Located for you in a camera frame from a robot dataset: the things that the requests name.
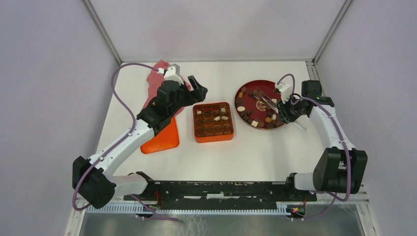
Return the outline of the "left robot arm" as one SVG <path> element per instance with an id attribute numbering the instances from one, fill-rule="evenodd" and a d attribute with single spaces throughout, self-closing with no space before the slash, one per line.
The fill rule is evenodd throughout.
<path id="1" fill-rule="evenodd" d="M 114 173 L 140 146 L 166 128 L 181 108 L 205 100 L 208 89 L 194 76 L 188 76 L 188 80 L 192 90 L 182 82 L 166 79 L 157 89 L 156 97 L 117 140 L 87 159 L 79 156 L 74 160 L 73 200 L 81 195 L 90 206 L 99 209 L 115 197 L 134 194 L 146 201 L 154 196 L 154 186 L 143 175 L 115 176 Z"/>

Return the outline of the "silver white-handled tongs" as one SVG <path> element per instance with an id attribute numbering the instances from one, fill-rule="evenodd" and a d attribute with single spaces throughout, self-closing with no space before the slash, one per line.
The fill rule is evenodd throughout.
<path id="1" fill-rule="evenodd" d="M 294 122 L 303 131 L 307 130 L 307 127 L 305 125 L 297 121 L 300 115 L 293 113 L 291 111 L 292 108 L 290 105 L 285 105 L 282 101 L 274 102 L 259 88 L 253 90 L 253 97 L 262 101 L 268 107 L 270 107 L 277 114 L 277 121 L 285 124 Z"/>

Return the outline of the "orange chocolate box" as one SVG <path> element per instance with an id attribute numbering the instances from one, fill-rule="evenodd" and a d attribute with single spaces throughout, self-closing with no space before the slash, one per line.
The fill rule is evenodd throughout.
<path id="1" fill-rule="evenodd" d="M 192 108 L 193 132 L 197 143 L 230 141 L 234 137 L 234 126 L 229 103 L 217 102 L 198 104 Z"/>

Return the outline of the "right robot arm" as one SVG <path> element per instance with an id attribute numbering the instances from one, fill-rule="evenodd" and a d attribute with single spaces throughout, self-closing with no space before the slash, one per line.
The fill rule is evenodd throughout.
<path id="1" fill-rule="evenodd" d="M 280 94 L 277 103 L 278 119 L 285 124 L 307 116 L 314 124 L 324 152 L 314 170 L 309 173 L 291 173 L 286 178 L 284 195 L 298 200 L 304 191 L 335 195 L 356 194 L 361 186 L 367 164 L 367 154 L 348 140 L 336 116 L 334 102 L 322 95 L 319 81 L 303 81 L 301 95 L 293 92 L 292 85 L 279 80 L 275 92 Z"/>

